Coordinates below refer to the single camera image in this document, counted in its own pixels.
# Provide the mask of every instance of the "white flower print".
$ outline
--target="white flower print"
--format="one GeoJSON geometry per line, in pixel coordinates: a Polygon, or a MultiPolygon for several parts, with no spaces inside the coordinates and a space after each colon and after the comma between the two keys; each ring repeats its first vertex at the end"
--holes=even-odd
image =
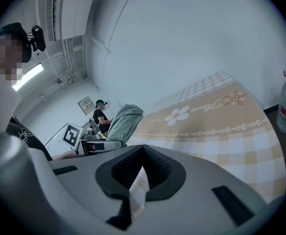
{"type": "Polygon", "coordinates": [[[185,106],[179,110],[179,108],[174,109],[171,112],[171,115],[165,117],[165,121],[168,126],[172,126],[176,123],[177,120],[185,120],[188,118],[189,114],[186,111],[189,109],[189,106],[185,106]]]}

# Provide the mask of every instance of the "black t-shirt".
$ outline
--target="black t-shirt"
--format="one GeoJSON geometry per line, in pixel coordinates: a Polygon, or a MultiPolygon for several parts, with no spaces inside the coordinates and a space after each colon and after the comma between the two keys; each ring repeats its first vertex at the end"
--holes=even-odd
{"type": "Polygon", "coordinates": [[[21,125],[19,122],[11,121],[8,124],[6,132],[10,135],[16,136],[27,144],[30,148],[39,149],[44,152],[48,161],[52,161],[52,158],[45,146],[30,132],[27,128],[21,125]]]}
{"type": "MultiPolygon", "coordinates": [[[[93,118],[96,124],[99,123],[98,118],[100,117],[104,117],[104,120],[108,120],[105,114],[101,110],[95,110],[93,114],[93,118]]],[[[105,133],[106,131],[108,131],[109,127],[110,127],[110,124],[104,124],[104,125],[99,124],[99,129],[101,133],[105,133]]]]}

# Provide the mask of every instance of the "green cloth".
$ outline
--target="green cloth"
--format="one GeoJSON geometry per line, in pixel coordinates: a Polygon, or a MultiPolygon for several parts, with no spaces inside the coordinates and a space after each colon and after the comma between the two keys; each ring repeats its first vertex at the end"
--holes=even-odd
{"type": "Polygon", "coordinates": [[[107,140],[119,140],[125,146],[142,118],[143,110],[138,106],[124,105],[111,123],[107,140]]]}

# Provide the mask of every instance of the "person's arm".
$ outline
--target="person's arm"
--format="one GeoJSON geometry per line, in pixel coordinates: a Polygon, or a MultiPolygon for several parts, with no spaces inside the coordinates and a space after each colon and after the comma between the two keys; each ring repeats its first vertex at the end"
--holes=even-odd
{"type": "Polygon", "coordinates": [[[53,160],[60,160],[60,159],[74,159],[77,157],[77,154],[74,150],[71,151],[66,151],[63,154],[57,155],[57,156],[53,156],[53,160]]]}
{"type": "Polygon", "coordinates": [[[105,120],[104,117],[99,117],[98,121],[100,122],[100,124],[105,125],[105,124],[111,124],[112,120],[105,120]]]}

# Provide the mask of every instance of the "black and white square marker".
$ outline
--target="black and white square marker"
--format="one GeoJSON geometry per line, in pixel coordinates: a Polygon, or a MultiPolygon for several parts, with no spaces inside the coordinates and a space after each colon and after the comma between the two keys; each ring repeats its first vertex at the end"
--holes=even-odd
{"type": "Polygon", "coordinates": [[[64,141],[68,143],[71,146],[75,146],[78,136],[80,134],[80,130],[73,127],[72,125],[68,124],[68,127],[66,129],[65,135],[64,135],[64,141]]]}

